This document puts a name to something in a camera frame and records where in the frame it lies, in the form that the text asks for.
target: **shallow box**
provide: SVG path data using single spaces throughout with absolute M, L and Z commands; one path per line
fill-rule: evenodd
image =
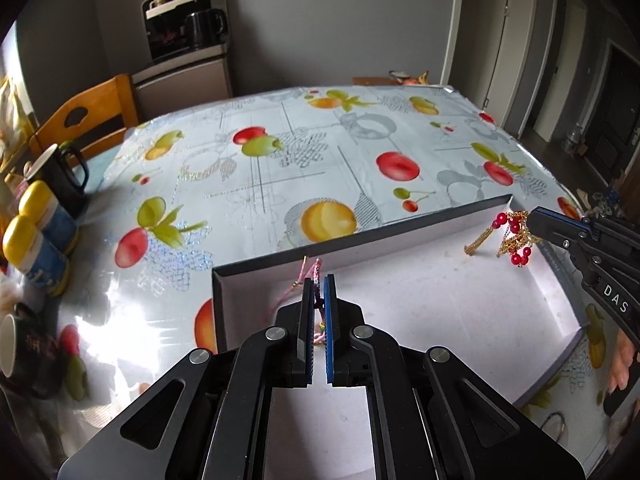
M 491 198 L 218 267 L 218 351 L 270 326 L 270 309 L 297 278 L 303 257 L 318 256 L 321 275 L 335 275 L 338 297 L 358 304 L 367 324 L 409 348 L 446 346 L 522 405 L 556 373 L 586 319 L 568 299 L 575 289 L 546 244 L 533 247 L 522 268 L 508 255 L 495 256 L 503 230 L 474 256 L 463 252 L 500 211 L 517 209 L 510 196 Z M 326 384 L 324 347 L 315 347 L 314 361 L 314 384 L 274 391 L 266 478 L 375 478 L 364 389 Z

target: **yellow and blue bottle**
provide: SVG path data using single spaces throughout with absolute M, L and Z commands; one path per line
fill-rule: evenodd
M 62 294 L 69 282 L 69 260 L 57 250 L 26 216 L 18 215 L 2 238 L 7 261 L 33 285 L 51 296 Z
M 18 213 L 30 219 L 45 238 L 63 254 L 69 254 L 78 243 L 78 224 L 60 205 L 49 186 L 37 180 L 20 199 Z

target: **kettle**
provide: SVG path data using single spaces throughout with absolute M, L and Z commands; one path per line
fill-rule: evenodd
M 219 44 L 220 34 L 227 30 L 226 14 L 221 9 L 192 12 L 184 21 L 187 41 L 191 48 Z

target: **blue label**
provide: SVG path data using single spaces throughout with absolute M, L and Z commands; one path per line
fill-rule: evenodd
M 46 238 L 42 240 L 40 252 L 27 272 L 27 279 L 35 286 L 55 291 L 62 283 L 68 260 Z
M 47 225 L 42 228 L 42 234 L 45 235 L 45 238 L 62 253 L 66 253 L 74 241 L 77 231 L 76 222 L 61 205 L 58 205 Z

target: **yellow cap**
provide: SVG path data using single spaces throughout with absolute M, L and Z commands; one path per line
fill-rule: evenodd
M 18 206 L 18 213 L 27 216 L 35 224 L 45 215 L 49 200 L 53 196 L 53 193 L 49 189 L 49 186 L 41 180 L 36 180 L 31 184 L 27 191 L 20 199 L 20 205 Z
M 31 248 L 36 236 L 36 225 L 26 216 L 18 215 L 11 220 L 2 238 L 4 257 L 17 269 Z

